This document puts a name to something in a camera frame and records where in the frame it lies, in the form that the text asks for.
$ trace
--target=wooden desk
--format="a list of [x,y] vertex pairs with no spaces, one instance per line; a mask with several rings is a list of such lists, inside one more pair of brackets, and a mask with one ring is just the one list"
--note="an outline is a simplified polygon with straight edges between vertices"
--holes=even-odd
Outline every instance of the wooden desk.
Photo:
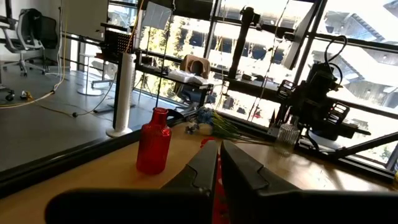
[[[44,208],[57,194],[80,187],[159,189],[199,151],[203,136],[173,128],[166,169],[147,176],[136,170],[138,142],[0,200],[0,223],[44,223]],[[361,179],[331,164],[300,155],[280,157],[272,147],[237,144],[271,171],[302,189],[387,191],[385,185]]]

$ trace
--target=concrete floor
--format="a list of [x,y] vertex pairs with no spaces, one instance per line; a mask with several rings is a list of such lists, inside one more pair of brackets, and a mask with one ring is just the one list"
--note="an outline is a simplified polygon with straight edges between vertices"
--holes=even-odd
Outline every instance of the concrete floor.
[[[85,86],[86,75],[81,72],[67,72],[65,81],[56,94],[40,101],[41,105],[72,114],[92,110],[104,97],[84,96],[76,89]],[[2,83],[15,90],[20,103],[22,90],[30,91],[36,98],[48,93],[58,82],[54,75],[42,75],[36,70],[29,70],[28,77],[22,77],[18,67],[2,71]],[[145,94],[138,102],[138,92],[133,93],[133,102],[137,106],[130,112],[129,127],[140,129],[150,121],[156,98]],[[7,103],[0,93],[0,104]],[[99,107],[102,108],[114,98],[114,88]],[[175,108],[176,105],[159,100],[159,106]],[[106,137],[105,130],[112,126],[113,112],[106,114],[88,114],[71,118],[61,113],[46,110],[35,104],[13,109],[0,109],[0,171],[49,156],[80,144]]]

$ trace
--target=glass jar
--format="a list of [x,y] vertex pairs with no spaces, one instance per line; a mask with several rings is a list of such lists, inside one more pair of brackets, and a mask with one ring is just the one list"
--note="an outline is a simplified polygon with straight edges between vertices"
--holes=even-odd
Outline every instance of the glass jar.
[[300,130],[297,127],[298,123],[298,116],[290,116],[289,121],[285,124],[282,124],[279,128],[279,133],[274,148],[283,156],[289,156],[291,153],[293,153],[294,146],[300,135]]
[[166,166],[172,130],[166,125],[168,110],[154,108],[152,120],[142,125],[137,169],[145,174],[161,173]]

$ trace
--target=wheel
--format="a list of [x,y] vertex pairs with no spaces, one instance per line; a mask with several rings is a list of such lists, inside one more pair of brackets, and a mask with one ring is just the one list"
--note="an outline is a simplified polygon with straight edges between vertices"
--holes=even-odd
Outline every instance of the wheel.
[[7,100],[7,101],[12,101],[12,100],[14,100],[14,95],[13,95],[13,94],[7,95],[7,96],[6,96],[6,100]]

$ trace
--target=red glass bottle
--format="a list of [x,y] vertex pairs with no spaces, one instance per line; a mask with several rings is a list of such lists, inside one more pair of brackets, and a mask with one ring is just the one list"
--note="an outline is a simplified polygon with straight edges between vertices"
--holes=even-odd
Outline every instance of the red glass bottle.
[[142,125],[137,169],[145,174],[159,174],[165,166],[172,130],[166,125],[168,110],[154,108],[152,120]]

